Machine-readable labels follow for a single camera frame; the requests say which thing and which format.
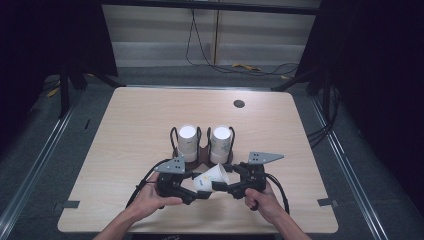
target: wooden table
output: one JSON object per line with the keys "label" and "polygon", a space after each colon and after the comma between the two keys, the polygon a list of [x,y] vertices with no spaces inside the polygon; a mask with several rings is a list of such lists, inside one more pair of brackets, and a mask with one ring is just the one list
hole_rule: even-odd
{"label": "wooden table", "polygon": [[[245,103],[234,106],[235,100]],[[265,165],[289,199],[291,216],[305,232],[333,233],[338,224],[327,198],[293,98],[288,93],[245,90],[118,88],[112,96],[58,228],[63,232],[100,232],[120,211],[148,170],[171,157],[172,127],[232,126],[236,133],[233,163],[246,162],[250,151],[282,153]],[[231,182],[238,175],[230,174]],[[191,187],[191,179],[184,182]],[[281,201],[278,188],[274,192]],[[215,192],[208,200],[165,207],[136,223],[130,232],[263,234],[276,229],[250,211],[244,200]]]}

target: human arm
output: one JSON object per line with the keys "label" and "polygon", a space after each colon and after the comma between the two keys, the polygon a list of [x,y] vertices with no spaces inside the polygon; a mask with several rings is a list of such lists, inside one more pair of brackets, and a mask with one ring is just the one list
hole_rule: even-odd
{"label": "human arm", "polygon": [[267,222],[278,229],[285,240],[310,239],[281,207],[269,182],[266,183],[266,189],[262,193],[248,188],[245,194],[246,205],[252,208],[256,205],[257,201],[259,203],[259,213]]}
{"label": "human arm", "polygon": [[134,199],[134,202],[120,212],[94,239],[122,239],[135,222],[150,216],[160,207],[182,204],[181,198],[163,198],[156,193],[155,182],[158,176],[159,173],[153,173],[147,180],[148,183]]}

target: human hand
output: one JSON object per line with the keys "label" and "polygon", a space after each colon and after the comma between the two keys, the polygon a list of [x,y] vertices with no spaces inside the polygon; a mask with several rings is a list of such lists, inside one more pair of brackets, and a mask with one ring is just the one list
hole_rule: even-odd
{"label": "human hand", "polygon": [[259,213],[269,223],[275,224],[276,219],[283,214],[287,214],[281,207],[271,188],[269,182],[266,182],[266,188],[263,192],[258,192],[255,189],[248,188],[245,191],[245,204],[252,208],[259,203]]}
{"label": "human hand", "polygon": [[128,206],[127,209],[133,214],[134,222],[150,216],[161,207],[179,205],[183,203],[181,198],[164,198],[157,194],[156,181],[158,177],[159,173],[154,172],[152,176],[147,179],[148,183],[146,183],[146,185],[141,189],[131,205]]}

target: gray carpet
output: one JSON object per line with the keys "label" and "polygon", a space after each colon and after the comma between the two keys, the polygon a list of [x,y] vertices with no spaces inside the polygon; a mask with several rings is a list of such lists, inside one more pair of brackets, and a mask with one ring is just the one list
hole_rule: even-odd
{"label": "gray carpet", "polygon": [[[262,66],[272,71],[275,66]],[[293,66],[284,66],[280,72]],[[213,86],[270,88],[284,83],[279,76],[254,77],[219,73],[210,67],[120,68],[117,81],[132,85]],[[113,89],[87,77],[89,85],[30,199],[19,216],[9,239],[91,239],[95,234],[68,234],[57,230],[61,211],[57,203],[67,200],[90,144],[101,122]],[[306,95],[306,83],[291,87],[306,133],[319,128],[317,115]],[[47,140],[60,111],[60,96],[41,95],[24,128],[0,159],[0,211],[3,212],[22,183]],[[367,193],[389,239],[424,239],[424,221],[397,181],[374,156],[362,139],[349,113],[340,105],[335,132],[341,141],[364,191]],[[313,239],[374,239],[331,146],[323,140],[313,149],[330,199],[338,206],[334,212],[339,223],[335,234],[309,235]]]}

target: right hand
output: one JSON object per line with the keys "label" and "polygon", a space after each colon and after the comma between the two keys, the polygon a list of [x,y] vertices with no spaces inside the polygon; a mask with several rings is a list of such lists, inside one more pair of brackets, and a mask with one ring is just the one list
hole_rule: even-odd
{"label": "right hand", "polygon": [[275,196],[274,191],[272,191],[271,185],[268,181],[266,182],[266,188],[263,192],[258,192],[255,189],[248,188],[246,189],[245,194],[245,204],[249,208],[252,208],[258,202],[259,213],[271,224],[274,224],[278,217],[287,214],[278,202],[277,197]]}

